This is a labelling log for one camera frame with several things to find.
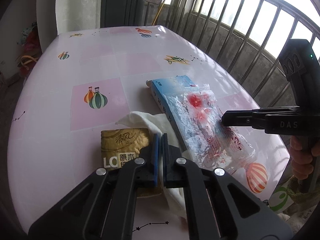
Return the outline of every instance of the human hand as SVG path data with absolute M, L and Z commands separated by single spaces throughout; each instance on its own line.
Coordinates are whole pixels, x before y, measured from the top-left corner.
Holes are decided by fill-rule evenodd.
M 318 141 L 311 152 L 303 152 L 302 144 L 295 136 L 291 136 L 289 154 L 292 157 L 291 166 L 293 169 L 293 175 L 297 179 L 306 179 L 313 171 L 312 156 L 320 156 L 320 141 Z

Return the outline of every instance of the cardboard box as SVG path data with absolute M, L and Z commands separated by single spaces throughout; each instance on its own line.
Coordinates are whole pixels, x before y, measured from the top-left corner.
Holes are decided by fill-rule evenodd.
M 155 99 L 162 113 L 166 114 L 171 126 L 176 133 L 176 136 L 180 142 L 182 151 L 186 151 L 187 147 L 183 141 L 183 138 L 179 132 L 176 121 L 174 120 L 167 101 L 164 99 L 164 94 L 175 93 L 183 90 L 186 87 L 195 86 L 194 82 L 188 76 L 175 76 L 170 78 L 160 78 L 147 81 L 147 86 L 151 88 L 151 94 Z

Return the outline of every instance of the metal railing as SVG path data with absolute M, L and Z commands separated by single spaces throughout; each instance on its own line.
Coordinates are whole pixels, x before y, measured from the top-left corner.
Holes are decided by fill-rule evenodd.
M 184 0 L 182 10 L 180 12 L 180 15 L 178 15 L 178 12 L 180 10 L 180 6 L 181 6 L 181 2 L 182 1 L 183 0 L 172 0 L 171 1 L 171 4 L 169 6 L 169 12 L 168 12 L 167 19 L 166 19 L 166 24 L 165 24 L 166 27 L 170 28 L 172 31 L 175 31 L 176 33 L 179 32 L 180 27 L 181 27 L 182 18 L 185 15 L 185 8 L 186 8 L 187 0 Z M 235 17 L 233 19 L 233 23 L 230 26 L 230 28 L 228 30 L 228 34 L 227 34 L 227 36 L 226 36 L 226 38 L 225 38 L 225 40 L 223 42 L 223 45 L 222 45 L 222 47 L 221 47 L 221 49 L 220 49 L 220 51 L 218 53 L 217 58 L 215 59 L 215 61 L 217 63 L 219 63 L 221 61 L 223 52 L 225 51 L 225 49 L 227 47 L 227 44 L 228 44 L 228 41 L 230 40 L 231 35 L 234 32 L 234 29 L 235 29 L 235 26 L 236 26 L 236 22 L 238 20 L 239 15 L 240 15 L 241 9 L 243 8 L 244 1 L 245 0 L 241 0 L 240 5 L 239 5 L 238 10 L 237 10 L 237 13 L 236 13 L 236 15 L 235 15 Z M 297 8 L 292 6 L 291 4 L 287 3 L 284 0 L 260 0 L 260 2 L 258 4 L 258 7 L 256 9 L 256 12 L 254 14 L 254 17 L 252 19 L 252 22 L 251 22 L 251 24 L 250 24 L 250 26 L 248 28 L 247 33 L 243 37 L 243 41 L 242 41 L 240 47 L 238 48 L 238 50 L 237 50 L 237 52 L 236 52 L 231 64 L 228 67 L 226 67 L 228 73 L 231 72 L 231 70 L 234 68 L 234 66 L 236 65 L 237 61 L 239 60 L 239 57 L 240 57 L 241 53 L 243 52 L 244 45 L 248 42 L 249 36 L 250 36 L 250 34 L 252 32 L 252 29 L 253 29 L 253 27 L 255 25 L 255 22 L 257 20 L 257 17 L 258 17 L 258 15 L 260 13 L 260 9 L 261 9 L 262 4 L 263 4 L 264 1 L 267 1 L 267 2 L 275 5 L 277 7 L 277 10 L 276 10 L 276 13 L 275 13 L 275 15 L 273 17 L 273 21 L 272 21 L 272 23 L 270 25 L 268 33 L 265 36 L 265 39 L 263 40 L 261 46 L 259 47 L 254 59 L 250 63 L 249 67 L 245 70 L 243 76 L 241 77 L 241 79 L 239 81 L 240 85 L 242 85 L 244 83 L 244 81 L 248 78 L 248 76 L 251 73 L 252 69 L 257 64 L 257 61 L 258 61 L 259 57 L 261 56 L 261 54 L 263 52 L 265 52 L 266 44 L 267 44 L 267 42 L 268 42 L 268 40 L 269 40 L 269 38 L 270 38 L 270 36 L 271 36 L 271 34 L 273 32 L 273 29 L 274 29 L 274 27 L 276 25 L 276 22 L 278 20 L 278 16 L 279 16 L 281 10 L 285 11 L 286 13 L 288 13 L 289 15 L 294 17 L 293 25 L 292 25 L 292 28 L 290 30 L 290 33 L 289 33 L 289 35 L 287 37 L 287 40 L 286 40 L 285 44 L 287 43 L 287 41 L 290 38 L 292 38 L 293 33 L 294 33 L 294 31 L 295 31 L 295 29 L 297 27 L 297 23 L 298 22 L 301 22 L 305 27 L 307 27 L 312 32 L 312 38 L 311 38 L 311 41 L 310 41 L 311 45 L 313 45 L 316 37 L 318 39 L 320 39 L 320 28 L 319 28 L 319 26 L 317 24 L 315 24 L 304 13 L 302 13 L 300 10 L 298 10 Z M 208 54 L 210 52 L 211 48 L 212 48 L 213 42 L 215 41 L 215 39 L 217 37 L 217 33 L 218 33 L 219 28 L 221 26 L 223 15 L 225 13 L 225 10 L 226 10 L 226 7 L 228 5 L 229 0 L 225 0 L 225 4 L 224 4 L 224 6 L 222 8 L 222 11 L 220 13 L 220 17 L 219 17 L 218 20 L 215 20 L 215 19 L 211 18 L 212 9 L 213 9 L 213 6 L 214 6 L 216 0 L 212 1 L 212 4 L 210 6 L 208 15 L 202 15 L 201 14 L 201 11 L 202 11 L 202 8 L 203 8 L 203 4 L 204 4 L 204 0 L 202 0 L 198 12 L 195 11 L 197 2 L 198 2 L 198 0 L 192 0 L 191 1 L 190 10 L 188 12 L 188 16 L 186 17 L 185 26 L 184 26 L 184 29 L 183 29 L 183 32 L 182 32 L 182 37 L 185 37 L 185 35 L 186 35 L 186 30 L 187 30 L 187 27 L 189 25 L 190 18 L 191 18 L 192 14 L 196 14 L 196 20 L 193 23 L 189 41 L 193 40 L 193 37 L 194 37 L 194 34 L 195 34 L 195 30 L 196 30 L 196 26 L 198 24 L 199 18 L 201 16 L 203 18 L 206 17 L 204 26 L 203 26 L 201 34 L 199 36 L 199 39 L 198 39 L 197 42 L 195 42 L 196 46 L 199 48 L 200 45 L 201 45 L 202 39 L 203 39 L 204 35 L 206 34 L 206 30 L 207 30 L 209 21 L 214 22 L 216 24 L 215 30 L 213 31 L 213 34 L 211 36 L 209 45 L 208 45 L 208 47 L 206 48 L 206 51 L 205 51 L 206 54 Z M 174 30 L 174 26 L 175 26 L 177 17 L 179 17 L 179 23 L 178 23 L 177 29 Z M 273 74 L 273 72 L 277 68 L 278 64 L 279 64 L 279 58 L 277 57 L 275 59 L 273 65 L 272 65 L 271 69 L 267 73 L 265 73 L 265 76 L 263 77 L 263 80 L 260 82 L 260 84 L 257 86 L 257 88 L 252 93 L 252 95 L 251 95 L 252 98 L 255 98 L 258 95 L 258 93 L 261 91 L 261 89 L 266 85 L 267 81 L 270 79 L 271 75 Z M 284 88 L 279 92 L 279 94 L 276 95 L 274 100 L 272 100 L 272 102 L 269 104 L 268 107 L 274 106 L 279 101 L 281 96 L 289 89 L 289 87 L 290 87 L 289 83 L 287 83 L 284 86 Z

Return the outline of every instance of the plastic bag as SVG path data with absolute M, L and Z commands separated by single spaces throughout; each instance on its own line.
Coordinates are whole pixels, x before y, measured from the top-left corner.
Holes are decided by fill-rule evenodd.
M 233 127 L 223 126 L 222 112 L 209 85 L 164 95 L 191 159 L 200 168 L 230 174 L 252 163 L 253 147 Z

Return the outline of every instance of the concrete wall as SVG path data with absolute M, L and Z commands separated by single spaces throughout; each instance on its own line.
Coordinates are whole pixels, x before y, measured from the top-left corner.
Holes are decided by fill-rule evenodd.
M 0 20 L 0 71 L 5 79 L 18 72 L 16 59 L 23 52 L 17 42 L 22 30 L 36 21 L 36 0 L 12 0 Z

